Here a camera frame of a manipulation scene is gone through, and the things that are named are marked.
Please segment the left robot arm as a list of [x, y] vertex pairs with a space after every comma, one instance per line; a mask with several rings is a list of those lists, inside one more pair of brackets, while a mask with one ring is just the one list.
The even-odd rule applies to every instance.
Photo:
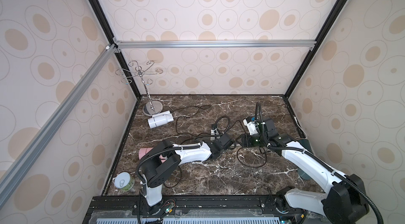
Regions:
[[196, 161], [218, 159], [233, 145], [228, 134], [214, 140], [203, 140], [195, 144], [179, 145], [169, 140], [160, 142], [147, 152], [136, 167], [136, 176], [142, 185], [142, 195], [148, 206], [162, 202], [162, 187], [177, 167]]

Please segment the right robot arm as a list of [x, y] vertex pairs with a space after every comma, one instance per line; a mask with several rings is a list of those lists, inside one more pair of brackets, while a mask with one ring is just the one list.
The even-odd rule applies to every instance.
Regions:
[[294, 163], [321, 188], [321, 193], [286, 187], [278, 192], [277, 209], [300, 208], [325, 216], [333, 224], [355, 224], [373, 211], [377, 222], [384, 222], [377, 205], [366, 194], [363, 180], [339, 171], [307, 150], [288, 134], [279, 134], [274, 122], [264, 118], [262, 106], [256, 103], [254, 116], [243, 121], [249, 135], [279, 156]]

